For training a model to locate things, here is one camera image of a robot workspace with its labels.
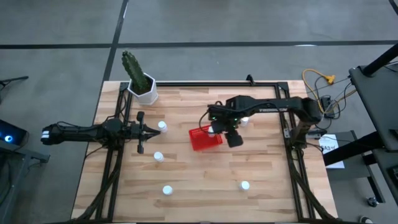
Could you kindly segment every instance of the red plastic basket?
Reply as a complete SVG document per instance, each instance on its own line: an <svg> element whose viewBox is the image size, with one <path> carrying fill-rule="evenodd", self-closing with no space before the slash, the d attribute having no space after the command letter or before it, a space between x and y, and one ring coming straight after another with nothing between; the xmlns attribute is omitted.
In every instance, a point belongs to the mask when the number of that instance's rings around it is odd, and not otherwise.
<svg viewBox="0 0 398 224"><path fill-rule="evenodd" d="M205 132L200 128L189 130L189 136L194 151L201 151L223 143L223 139L219 134L216 134L214 137L209 137L207 133L209 127L210 125L202 127Z"/></svg>

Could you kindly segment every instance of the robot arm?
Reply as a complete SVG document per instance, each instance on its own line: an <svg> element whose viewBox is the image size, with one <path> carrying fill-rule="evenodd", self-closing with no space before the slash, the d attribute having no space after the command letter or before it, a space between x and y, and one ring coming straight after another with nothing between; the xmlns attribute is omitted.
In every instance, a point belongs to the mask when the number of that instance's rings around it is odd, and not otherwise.
<svg viewBox="0 0 398 224"><path fill-rule="evenodd" d="M142 142L160 134L160 131L147 127L143 123L144 112L137 114L138 124L135 121L124 125L118 118L111 118L102 124L94 124L90 127L75 125L62 126L63 122L51 124L43 129L41 141L45 145L60 144L64 141L99 142L109 147L117 145L117 142L129 139L138 139L137 151L144 153Z"/></svg>
<svg viewBox="0 0 398 224"><path fill-rule="evenodd" d="M208 119L214 133L225 132L230 147L243 144L237 128L240 119L255 113L293 112L298 116L298 126L290 132L290 143L302 147L305 135L311 125L318 124L322 114L317 102L310 98L293 97L288 99L254 99L250 96L235 96L226 100L225 105L208 105Z"/></svg>

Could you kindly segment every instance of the wooden tabletop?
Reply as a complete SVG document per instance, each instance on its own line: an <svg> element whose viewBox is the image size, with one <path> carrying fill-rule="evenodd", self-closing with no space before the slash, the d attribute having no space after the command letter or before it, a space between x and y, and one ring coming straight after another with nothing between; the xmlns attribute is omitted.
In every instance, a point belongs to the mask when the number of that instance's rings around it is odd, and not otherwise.
<svg viewBox="0 0 398 224"><path fill-rule="evenodd" d="M287 82L291 96L307 96L303 81ZM104 83L95 123L114 113L119 84ZM297 221L277 113L250 117L249 124L238 129L244 140L239 147L229 148L223 139L217 148L195 152L188 135L188 130L198 127L207 104L236 95L275 98L273 87L158 87L158 93L152 106L139 106L134 99L130 120L144 111L149 127L165 121L169 130L145 142L141 155L136 141L126 144L114 222ZM91 143L87 153L99 146ZM164 154L163 163L154 160L157 151ZM98 193L105 158L106 149L102 149L86 159L72 218L82 214ZM337 217L321 152L308 147L304 159L312 192ZM250 183L247 192L238 188L242 180ZM173 187L172 195L162 193L165 185ZM300 197L306 211L302 192Z"/></svg>

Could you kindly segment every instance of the caster wheel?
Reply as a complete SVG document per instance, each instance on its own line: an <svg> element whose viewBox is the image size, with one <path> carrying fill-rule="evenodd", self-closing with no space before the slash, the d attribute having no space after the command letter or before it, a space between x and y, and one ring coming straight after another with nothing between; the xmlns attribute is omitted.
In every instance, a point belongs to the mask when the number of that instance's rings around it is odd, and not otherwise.
<svg viewBox="0 0 398 224"><path fill-rule="evenodd" d="M375 208L378 204L379 204L379 202L376 200L375 197L368 198L368 205L370 207L374 207Z"/></svg>

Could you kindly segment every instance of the concrete floor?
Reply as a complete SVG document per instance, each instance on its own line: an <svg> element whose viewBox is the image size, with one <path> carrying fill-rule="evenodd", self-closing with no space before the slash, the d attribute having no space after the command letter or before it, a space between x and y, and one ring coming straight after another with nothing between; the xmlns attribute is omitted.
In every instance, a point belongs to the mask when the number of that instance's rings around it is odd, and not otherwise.
<svg viewBox="0 0 398 224"><path fill-rule="evenodd" d="M45 0L0 2L1 44L110 44L122 0ZM398 16L387 0L219 0L129 1L120 43L209 41L396 40ZM129 49L157 80L299 80L305 68L348 76L348 69L369 63L390 45L323 47L223 47ZM110 80L127 80L117 49ZM0 50L0 78L28 75L2 91L0 118L30 132L26 148L51 154L32 169L13 214L13 223L60 222L70 218L85 143L43 146L41 129L56 121L90 125L109 49ZM317 76L309 73L309 83ZM320 91L336 96L348 80ZM357 94L347 100L330 132L374 126ZM371 208L366 179L331 182L339 217L356 221L368 215L392 223L398 208L377 167L386 204Z"/></svg>

